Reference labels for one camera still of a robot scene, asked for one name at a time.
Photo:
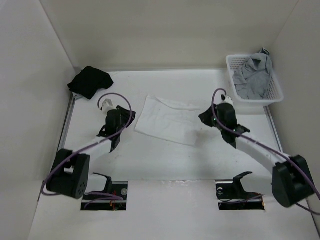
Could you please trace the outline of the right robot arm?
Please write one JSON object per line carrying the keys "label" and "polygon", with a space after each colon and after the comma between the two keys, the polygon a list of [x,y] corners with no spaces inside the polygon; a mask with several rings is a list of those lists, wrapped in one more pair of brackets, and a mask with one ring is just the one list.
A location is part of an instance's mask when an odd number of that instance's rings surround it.
{"label": "right robot arm", "polygon": [[254,139],[247,127],[238,124],[231,104],[214,104],[198,117],[204,125],[218,129],[227,144],[249,155],[271,173],[271,192],[281,206],[289,208],[319,193],[307,161],[300,155],[285,155]]}

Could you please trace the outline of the white tank top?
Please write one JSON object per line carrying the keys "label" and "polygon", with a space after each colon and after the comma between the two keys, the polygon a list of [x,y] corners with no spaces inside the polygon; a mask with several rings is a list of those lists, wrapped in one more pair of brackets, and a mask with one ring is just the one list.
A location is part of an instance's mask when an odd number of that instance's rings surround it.
{"label": "white tank top", "polygon": [[197,140],[200,110],[192,104],[148,95],[134,130],[157,139],[193,146]]}

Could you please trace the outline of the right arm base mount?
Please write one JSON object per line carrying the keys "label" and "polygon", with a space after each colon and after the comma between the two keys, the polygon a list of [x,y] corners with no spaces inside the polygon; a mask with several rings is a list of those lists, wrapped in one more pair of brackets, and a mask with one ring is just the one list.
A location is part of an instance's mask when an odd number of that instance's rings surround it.
{"label": "right arm base mount", "polygon": [[263,194],[253,191],[246,191],[241,180],[252,174],[245,171],[236,175],[233,179],[216,180],[216,197],[220,211],[264,211],[265,205]]}

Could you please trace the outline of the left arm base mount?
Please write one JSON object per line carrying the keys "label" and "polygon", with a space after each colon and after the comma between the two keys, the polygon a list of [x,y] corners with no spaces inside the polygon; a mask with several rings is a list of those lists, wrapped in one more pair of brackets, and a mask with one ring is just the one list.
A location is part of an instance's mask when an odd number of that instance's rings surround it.
{"label": "left arm base mount", "polygon": [[81,199],[81,211],[125,211],[129,184],[113,181],[110,176],[93,173]]}

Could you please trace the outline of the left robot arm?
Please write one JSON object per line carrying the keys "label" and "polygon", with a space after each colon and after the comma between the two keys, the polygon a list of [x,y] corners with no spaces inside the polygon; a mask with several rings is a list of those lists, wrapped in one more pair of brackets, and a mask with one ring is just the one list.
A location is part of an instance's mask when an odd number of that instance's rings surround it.
{"label": "left robot arm", "polygon": [[51,171],[42,185],[46,196],[66,196],[80,199],[85,194],[96,193],[100,199],[112,195],[108,178],[90,173],[90,165],[100,157],[112,153],[121,141],[122,132],[136,118],[136,112],[121,106],[106,111],[105,124],[88,145],[78,150],[62,148],[55,156]]}

